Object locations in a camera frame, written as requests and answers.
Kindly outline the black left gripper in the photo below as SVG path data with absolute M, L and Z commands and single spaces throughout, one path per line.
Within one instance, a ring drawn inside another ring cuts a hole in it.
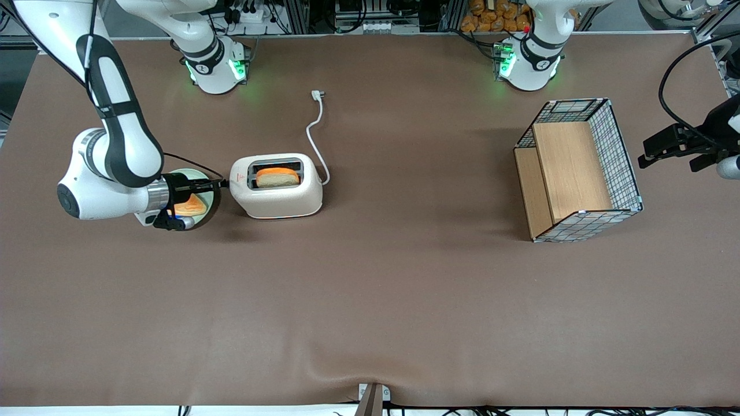
M 729 156 L 738 155 L 738 106 L 739 95 L 734 95 L 709 111 L 701 124 L 701 133 L 717 152 Z M 644 154 L 638 158 L 640 169 L 646 169 L 658 161 L 701 154 L 704 142 L 692 131 L 672 124 L 643 142 Z

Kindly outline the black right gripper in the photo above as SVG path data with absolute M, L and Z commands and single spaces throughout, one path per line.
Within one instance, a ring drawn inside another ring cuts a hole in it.
M 180 205 L 190 200 L 191 195 L 196 192 L 216 192 L 221 189 L 229 189 L 228 180 L 196 179 L 194 182 L 183 173 L 168 173 L 168 203 L 169 205 Z

